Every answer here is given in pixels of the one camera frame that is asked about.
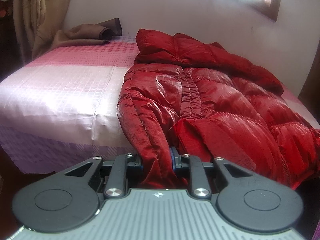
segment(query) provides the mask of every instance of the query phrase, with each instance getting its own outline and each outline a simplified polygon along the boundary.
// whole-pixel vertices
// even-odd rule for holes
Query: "bed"
[[[57,48],[0,83],[0,144],[24,173],[135,152],[116,105],[138,54],[134,38]]]

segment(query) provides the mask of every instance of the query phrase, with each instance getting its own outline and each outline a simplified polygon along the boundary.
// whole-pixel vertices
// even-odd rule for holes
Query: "logo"
[[[160,197],[164,196],[164,194],[162,194],[159,191],[157,193],[154,193],[153,195],[156,196],[157,198],[160,198]]]

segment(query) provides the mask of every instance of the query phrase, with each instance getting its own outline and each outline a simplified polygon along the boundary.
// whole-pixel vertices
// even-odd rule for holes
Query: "white wall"
[[[296,96],[320,37],[320,0],[281,0],[276,23],[237,0],[71,0],[64,28],[114,17],[123,35],[145,28],[217,41],[270,70]]]

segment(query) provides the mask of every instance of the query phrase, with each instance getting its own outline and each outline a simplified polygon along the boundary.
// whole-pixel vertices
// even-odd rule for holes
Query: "floor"
[[[320,220],[320,178],[303,182],[297,192],[304,204],[304,212],[295,227],[307,240],[311,240]]]
[[[11,212],[11,201],[24,186],[47,177],[47,174],[24,175],[0,147],[0,240],[11,236],[18,224]]]

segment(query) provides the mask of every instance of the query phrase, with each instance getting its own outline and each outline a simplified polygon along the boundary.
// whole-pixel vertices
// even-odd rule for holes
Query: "brown cloth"
[[[119,18],[98,24],[81,24],[69,31],[57,31],[49,51],[66,46],[103,45],[112,36],[121,35]]]
[[[70,0],[13,0],[13,19],[23,62],[48,51]]]

